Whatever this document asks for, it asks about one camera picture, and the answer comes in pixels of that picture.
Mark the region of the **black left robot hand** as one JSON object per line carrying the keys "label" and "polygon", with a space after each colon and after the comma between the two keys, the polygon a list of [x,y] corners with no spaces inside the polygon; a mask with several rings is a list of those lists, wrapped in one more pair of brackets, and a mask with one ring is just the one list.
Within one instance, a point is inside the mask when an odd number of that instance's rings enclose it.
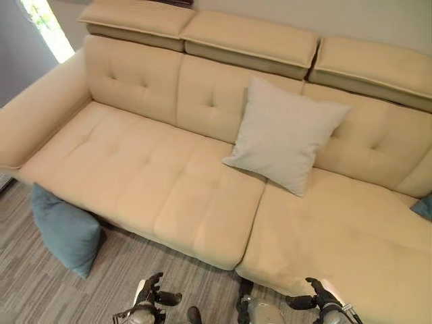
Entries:
{"label": "black left robot hand", "polygon": [[177,306],[182,301],[181,293],[161,291],[159,281],[163,272],[157,272],[148,279],[142,279],[137,287],[134,306],[138,304],[161,304],[163,306]]}

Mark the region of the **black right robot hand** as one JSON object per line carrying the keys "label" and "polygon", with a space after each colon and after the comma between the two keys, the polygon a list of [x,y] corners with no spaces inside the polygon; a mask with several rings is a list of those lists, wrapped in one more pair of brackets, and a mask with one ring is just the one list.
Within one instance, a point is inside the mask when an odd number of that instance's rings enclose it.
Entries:
{"label": "black right robot hand", "polygon": [[309,310],[318,306],[322,311],[331,304],[342,305],[329,290],[323,287],[323,284],[318,279],[306,277],[305,280],[313,287],[315,295],[285,296],[285,301],[289,307],[294,310]]}

